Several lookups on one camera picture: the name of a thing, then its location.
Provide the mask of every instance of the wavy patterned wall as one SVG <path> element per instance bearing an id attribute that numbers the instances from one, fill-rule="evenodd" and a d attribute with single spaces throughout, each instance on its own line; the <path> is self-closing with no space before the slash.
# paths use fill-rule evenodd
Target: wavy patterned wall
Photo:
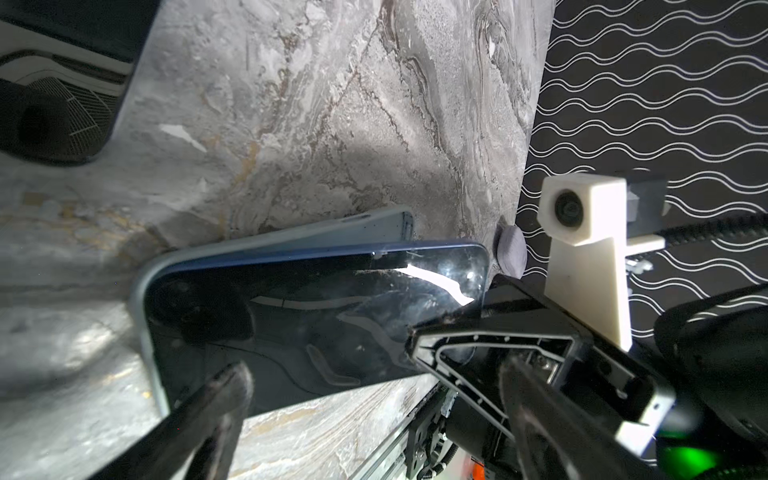
<path id="1" fill-rule="evenodd" d="M 527 283 L 543 287 L 549 239 L 536 222 L 545 176 L 650 170 L 670 180 L 665 226 L 768 205 L 768 2 L 560 0 L 516 223 Z M 768 239 L 653 255 L 629 277 L 633 335 L 650 339 L 679 303 L 768 281 Z M 768 304 L 750 296 L 738 306 Z"/>

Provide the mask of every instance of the smartphone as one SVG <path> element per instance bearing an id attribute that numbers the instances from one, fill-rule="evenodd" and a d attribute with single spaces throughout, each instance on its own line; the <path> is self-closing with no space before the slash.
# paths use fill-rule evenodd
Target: smartphone
<path id="1" fill-rule="evenodd" d="M 226 365 L 253 373 L 250 415 L 419 374 L 409 328 L 478 317 L 478 243 L 391 243 L 215 256 L 169 266 L 144 295 L 161 395 L 181 404 Z"/>
<path id="2" fill-rule="evenodd" d="M 79 164 L 108 140 L 160 0 L 0 4 L 0 149 Z"/>

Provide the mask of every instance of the marble countertop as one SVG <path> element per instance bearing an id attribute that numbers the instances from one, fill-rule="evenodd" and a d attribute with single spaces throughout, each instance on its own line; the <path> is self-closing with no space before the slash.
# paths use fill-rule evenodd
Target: marble countertop
<path id="1" fill-rule="evenodd" d="M 0 477 L 85 478 L 159 419 L 125 300 L 172 249 L 392 204 L 512 221 L 554 0 L 167 0 L 95 162 L 0 157 Z M 415 377 L 249 419 L 233 478 L 345 478 Z"/>

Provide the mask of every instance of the green led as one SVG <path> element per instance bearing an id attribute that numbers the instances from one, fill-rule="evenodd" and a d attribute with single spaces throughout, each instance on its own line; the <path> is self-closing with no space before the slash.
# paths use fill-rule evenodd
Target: green led
<path id="1" fill-rule="evenodd" d="M 692 447 L 664 447 L 662 454 L 659 466 L 676 480 L 691 480 L 723 461 L 719 453 Z"/>

